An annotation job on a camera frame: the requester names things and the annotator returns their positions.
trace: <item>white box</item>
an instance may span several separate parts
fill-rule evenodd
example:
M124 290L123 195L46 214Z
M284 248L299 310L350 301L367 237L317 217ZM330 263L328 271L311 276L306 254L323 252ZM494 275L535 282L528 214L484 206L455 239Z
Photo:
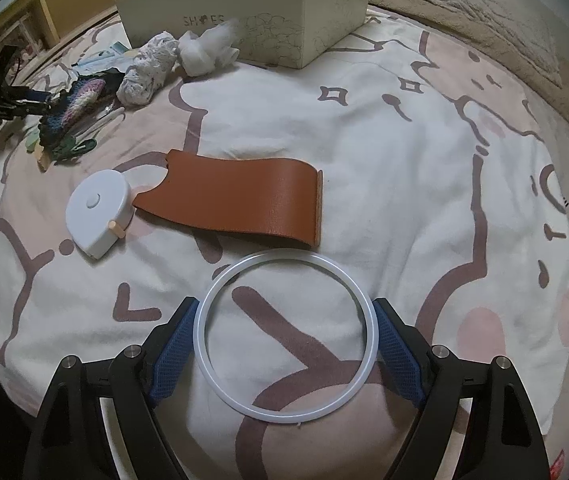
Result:
M369 0L116 0L133 48L167 30L202 34L230 18L244 25L242 59L302 68L362 25Z

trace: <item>star pattern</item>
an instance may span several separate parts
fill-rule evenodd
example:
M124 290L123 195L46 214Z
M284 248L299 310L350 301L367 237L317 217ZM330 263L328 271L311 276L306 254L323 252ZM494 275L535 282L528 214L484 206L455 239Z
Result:
M318 101L336 101L343 106L347 106L347 90L337 86L321 86L321 96ZM331 92L338 92L338 95L329 95Z
M420 83L411 81L410 79L405 79L404 77L399 77L398 80L401 82L401 90L415 92L416 94L424 93L420 88Z
M393 106L396 110L396 113L402 117L407 123L412 122L412 119L408 118L401 109L401 100L398 99L395 95L392 94L383 94L383 101L389 106Z

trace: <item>crocheted item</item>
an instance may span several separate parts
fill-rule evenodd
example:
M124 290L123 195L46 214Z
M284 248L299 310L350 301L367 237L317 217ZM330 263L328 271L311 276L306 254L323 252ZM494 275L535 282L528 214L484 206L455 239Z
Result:
M40 119L40 144L44 148L56 148L83 115L92 111L98 102L113 98L122 77L122 73L80 76L68 92L62 90L49 113ZM67 141L65 146L70 144L71 141Z

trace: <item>blue gripper pad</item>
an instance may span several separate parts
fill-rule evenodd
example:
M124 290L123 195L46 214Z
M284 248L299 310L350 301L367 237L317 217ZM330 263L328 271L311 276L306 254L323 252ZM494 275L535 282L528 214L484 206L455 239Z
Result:
M189 306L153 365L153 386L149 397L155 405L171 396L186 360L194 349L194 319L198 303L194 300Z
M378 318L378 350L391 373L399 395L403 399L410 400L418 408L425 400L420 366L383 308L376 301L373 301L373 307Z

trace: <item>crumpled white cloth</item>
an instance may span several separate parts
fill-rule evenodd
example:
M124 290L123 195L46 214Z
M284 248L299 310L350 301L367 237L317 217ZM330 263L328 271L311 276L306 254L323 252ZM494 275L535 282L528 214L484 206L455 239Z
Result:
M124 75L116 95L123 106L149 104L154 92L164 85L178 59L178 40L161 32L140 48L133 66Z
M188 30L178 40L178 52L184 71L192 76L209 74L238 59L240 51L231 44L238 39L240 23L237 19L220 23L202 33Z

